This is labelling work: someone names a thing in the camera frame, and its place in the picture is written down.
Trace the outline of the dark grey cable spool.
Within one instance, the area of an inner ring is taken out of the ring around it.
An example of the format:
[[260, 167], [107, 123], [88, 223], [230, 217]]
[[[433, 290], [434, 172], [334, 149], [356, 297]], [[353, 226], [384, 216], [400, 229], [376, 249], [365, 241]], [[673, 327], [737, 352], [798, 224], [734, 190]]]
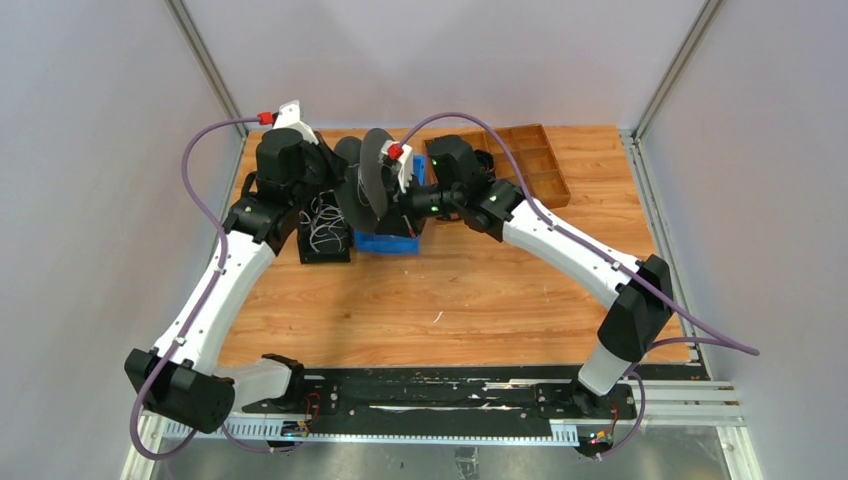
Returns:
[[346, 162], [344, 182], [334, 189], [335, 199], [343, 217], [355, 230], [374, 233], [388, 210], [381, 149], [391, 140], [386, 130], [372, 128], [362, 139], [346, 136], [334, 147], [333, 152]]

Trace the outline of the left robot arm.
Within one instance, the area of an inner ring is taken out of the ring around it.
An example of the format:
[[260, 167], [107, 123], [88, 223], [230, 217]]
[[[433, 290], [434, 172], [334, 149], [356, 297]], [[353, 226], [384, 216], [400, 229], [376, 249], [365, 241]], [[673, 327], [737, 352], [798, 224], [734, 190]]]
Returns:
[[287, 126], [263, 134], [256, 163], [241, 197], [214, 223], [219, 243], [187, 304], [153, 347], [134, 349], [125, 361], [137, 392], [133, 424], [147, 410], [213, 433], [231, 412], [257, 402], [270, 401], [283, 413], [305, 403], [299, 362], [265, 354], [252, 364], [222, 367], [219, 356], [248, 294], [297, 229], [303, 208], [341, 183], [345, 162], [320, 134]]

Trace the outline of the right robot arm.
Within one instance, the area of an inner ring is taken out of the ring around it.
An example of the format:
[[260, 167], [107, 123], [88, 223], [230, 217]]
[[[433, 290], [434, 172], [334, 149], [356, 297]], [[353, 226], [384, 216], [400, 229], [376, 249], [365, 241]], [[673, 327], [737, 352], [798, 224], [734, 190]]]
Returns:
[[426, 185], [411, 169], [411, 149], [383, 130], [369, 132], [360, 154], [360, 190], [379, 229], [414, 236], [428, 218], [454, 217], [540, 258], [606, 308], [571, 400], [587, 417], [608, 408], [614, 385], [645, 357], [673, 315], [668, 263], [656, 255], [641, 260], [622, 253], [560, 219], [517, 178], [497, 177], [497, 158], [461, 136], [428, 144], [436, 180]]

